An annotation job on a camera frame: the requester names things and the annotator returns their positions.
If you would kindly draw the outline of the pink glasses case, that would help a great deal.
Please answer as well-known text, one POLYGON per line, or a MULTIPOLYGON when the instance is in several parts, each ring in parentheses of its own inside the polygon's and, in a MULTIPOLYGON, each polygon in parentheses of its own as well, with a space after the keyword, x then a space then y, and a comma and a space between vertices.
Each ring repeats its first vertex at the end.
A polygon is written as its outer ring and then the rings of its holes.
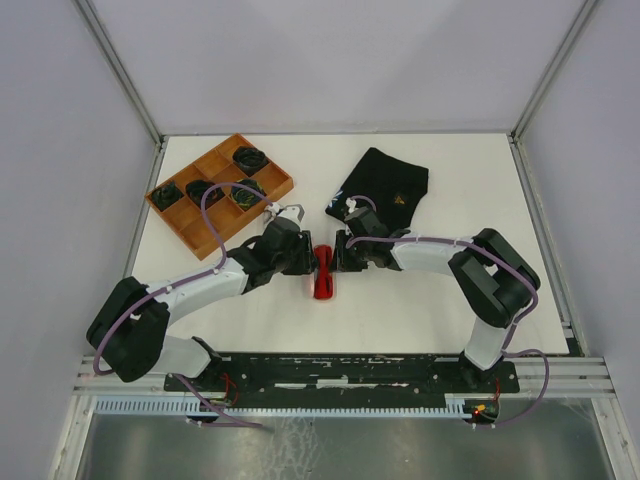
POLYGON ((308 296, 316 301, 329 301, 335 297, 335 287, 331 275, 313 275, 307 281, 308 296))

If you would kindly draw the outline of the red sunglasses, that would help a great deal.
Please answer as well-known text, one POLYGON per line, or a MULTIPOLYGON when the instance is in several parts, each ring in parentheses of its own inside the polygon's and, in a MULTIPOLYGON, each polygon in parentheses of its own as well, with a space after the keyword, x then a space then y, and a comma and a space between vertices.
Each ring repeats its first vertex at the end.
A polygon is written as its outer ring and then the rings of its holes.
POLYGON ((334 295, 333 277, 331 273, 332 249, 329 245, 318 245, 314 248, 317 269, 314 280, 314 298, 329 300, 334 295))

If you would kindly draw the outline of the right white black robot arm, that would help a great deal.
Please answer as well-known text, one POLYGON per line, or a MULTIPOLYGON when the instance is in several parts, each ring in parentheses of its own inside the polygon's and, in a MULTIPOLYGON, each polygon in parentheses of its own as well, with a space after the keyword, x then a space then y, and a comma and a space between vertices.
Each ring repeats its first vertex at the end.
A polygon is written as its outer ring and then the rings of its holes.
POLYGON ((461 353, 460 382, 481 391, 495 379, 516 325, 539 302, 541 281, 535 270, 497 230, 485 228, 462 238, 421 236, 408 229, 390 230, 370 207, 346 218, 336 232, 331 261, 334 272, 378 268, 426 271, 455 279, 475 321, 461 353))

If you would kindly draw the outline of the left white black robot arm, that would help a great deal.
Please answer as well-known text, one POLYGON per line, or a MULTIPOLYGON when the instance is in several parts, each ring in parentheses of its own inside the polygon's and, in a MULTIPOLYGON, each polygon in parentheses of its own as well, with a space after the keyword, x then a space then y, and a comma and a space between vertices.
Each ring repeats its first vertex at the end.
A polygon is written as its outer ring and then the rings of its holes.
POLYGON ((94 373, 114 374, 128 383, 164 372, 185 376, 198 389, 212 389, 220 381, 221 366, 211 347, 197 337, 171 337, 169 327, 208 305, 262 287, 277 274, 308 275, 315 267, 311 233, 276 219, 215 265, 150 284, 124 278, 86 333, 96 350, 94 373))

